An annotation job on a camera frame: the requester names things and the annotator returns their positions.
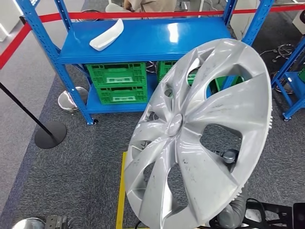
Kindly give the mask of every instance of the gray carpet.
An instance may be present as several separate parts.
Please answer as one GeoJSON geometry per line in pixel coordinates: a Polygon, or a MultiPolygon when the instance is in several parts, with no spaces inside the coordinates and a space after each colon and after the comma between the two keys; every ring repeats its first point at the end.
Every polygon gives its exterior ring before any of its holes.
{"type": "MultiPolygon", "coordinates": [[[[282,43],[297,43],[300,35],[289,23],[279,14],[270,14],[254,47],[261,52],[282,43]]],[[[282,64],[273,63],[273,55],[263,56],[270,71],[282,64]]],[[[76,85],[87,87],[81,73],[71,66],[67,68],[76,85]]],[[[0,218],[0,228],[10,228],[26,217],[44,218],[50,214],[81,217],[84,225],[80,228],[115,227],[122,152],[127,149],[141,113],[99,114],[95,116],[99,124],[87,126],[80,113],[66,113],[58,107],[56,99],[63,90],[56,77],[40,119],[63,122],[67,126],[67,137],[49,150],[37,148],[32,137],[0,218]]],[[[305,111],[297,112],[286,123],[281,115],[283,108],[282,96],[275,94],[273,129],[249,181],[251,197],[286,205],[305,201],[304,146],[301,142],[305,111]]],[[[235,136],[215,127],[207,129],[206,136],[203,144],[210,149],[239,147],[235,136]]],[[[178,167],[169,174],[169,185],[180,203],[185,203],[178,167]]],[[[132,228],[136,222],[126,201],[123,227],[132,228]]]]}

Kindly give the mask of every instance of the hubcap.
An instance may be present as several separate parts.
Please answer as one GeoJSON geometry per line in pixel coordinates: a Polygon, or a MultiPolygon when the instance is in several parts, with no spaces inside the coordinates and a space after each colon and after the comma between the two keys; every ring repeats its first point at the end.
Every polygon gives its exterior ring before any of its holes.
{"type": "Polygon", "coordinates": [[[241,192],[257,164],[270,124],[271,101],[265,64],[250,46],[221,39],[190,51],[159,83],[134,130],[124,170],[130,206],[154,229],[193,229],[216,216],[241,192]],[[188,75],[199,66],[190,87],[188,75]],[[212,80],[227,75],[245,81],[206,97],[212,80]],[[172,96],[166,96],[169,89],[172,96]],[[152,113],[158,119],[150,120],[152,113]],[[240,136],[233,169],[200,143],[209,124],[240,136]],[[146,183],[143,172],[152,163],[146,183]],[[185,208],[167,183],[175,164],[188,196],[185,208]]]}

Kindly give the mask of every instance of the blue metal shelf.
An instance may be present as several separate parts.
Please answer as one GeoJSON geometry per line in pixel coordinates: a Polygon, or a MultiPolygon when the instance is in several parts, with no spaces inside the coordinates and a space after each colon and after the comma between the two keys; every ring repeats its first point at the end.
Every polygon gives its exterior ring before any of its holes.
{"type": "Polygon", "coordinates": [[[298,72],[287,72],[284,77],[294,92],[297,99],[301,99],[305,96],[305,83],[298,77],[298,72]]]}
{"type": "Polygon", "coordinates": [[[90,40],[115,22],[72,23],[58,61],[68,64],[178,60],[206,42],[230,37],[222,18],[124,20],[123,33],[109,47],[99,52],[89,45],[90,40]]]}
{"type": "Polygon", "coordinates": [[[305,49],[305,38],[302,40],[296,47],[293,53],[286,61],[284,65],[279,69],[279,71],[271,80],[271,86],[273,88],[278,86],[282,93],[284,98],[289,105],[289,109],[282,113],[285,121],[291,119],[291,116],[295,112],[305,107],[305,83],[301,81],[297,72],[288,72],[289,68],[294,63],[305,49]],[[285,79],[294,92],[297,101],[294,102],[291,97],[286,93],[285,88],[282,85],[282,80],[285,79]]]}
{"type": "MultiPolygon", "coordinates": [[[[223,17],[124,20],[124,30],[120,36],[109,47],[98,52],[91,48],[89,42],[110,28],[115,21],[72,23],[69,17],[64,0],[56,0],[55,4],[68,31],[63,49],[59,52],[50,40],[30,1],[16,1],[88,125],[93,124],[90,114],[142,111],[146,104],[102,105],[96,91],[91,87],[86,106],[75,89],[65,64],[178,60],[203,43],[230,37],[227,24],[230,22],[236,2],[236,0],[227,0],[223,17]]],[[[261,0],[254,20],[242,41],[251,45],[273,2],[273,0],[261,0]]],[[[151,89],[148,88],[148,93],[151,94],[154,86],[152,86],[154,82],[149,81],[150,78],[153,77],[148,77],[148,86],[151,87],[151,89]]],[[[227,77],[225,85],[230,85],[230,80],[230,77],[227,77]]]]}
{"type": "MultiPolygon", "coordinates": [[[[147,76],[148,100],[151,99],[154,89],[158,85],[156,74],[147,76]]],[[[147,103],[142,104],[102,104],[97,95],[96,89],[92,85],[87,100],[87,112],[90,114],[116,113],[116,112],[139,112],[144,111],[147,103]]]]}

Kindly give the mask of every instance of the red barrier rope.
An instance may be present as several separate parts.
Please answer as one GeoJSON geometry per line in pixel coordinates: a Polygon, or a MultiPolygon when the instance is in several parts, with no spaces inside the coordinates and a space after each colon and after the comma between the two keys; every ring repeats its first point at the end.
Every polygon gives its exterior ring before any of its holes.
{"type": "Polygon", "coordinates": [[[2,52],[0,55],[0,69],[2,69],[31,30],[29,24],[24,25],[12,42],[2,52]]]}
{"type": "MultiPolygon", "coordinates": [[[[272,7],[270,12],[283,12],[305,10],[305,4],[292,6],[272,7]]],[[[233,10],[233,14],[255,13],[256,9],[233,10]]],[[[73,12],[69,13],[71,19],[111,19],[111,18],[153,18],[153,17],[187,17],[187,16],[209,16],[222,15],[223,10],[202,11],[202,12],[130,12],[130,13],[105,13],[105,12],[73,12]]],[[[60,20],[59,13],[39,16],[42,23],[60,20]]],[[[16,49],[31,30],[29,24],[24,25],[11,44],[0,55],[0,69],[2,69],[16,49]]]]}

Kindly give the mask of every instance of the black stanchion pole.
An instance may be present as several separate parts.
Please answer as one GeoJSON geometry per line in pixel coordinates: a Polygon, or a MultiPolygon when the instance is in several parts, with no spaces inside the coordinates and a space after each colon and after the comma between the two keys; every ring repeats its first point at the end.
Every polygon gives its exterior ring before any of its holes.
{"type": "Polygon", "coordinates": [[[34,139],[35,143],[38,147],[43,149],[50,149],[57,146],[65,139],[66,135],[66,128],[64,124],[60,122],[49,122],[44,125],[38,118],[32,114],[30,111],[26,109],[26,107],[23,106],[20,101],[10,92],[5,85],[0,83],[0,88],[41,127],[37,131],[34,139]]]}

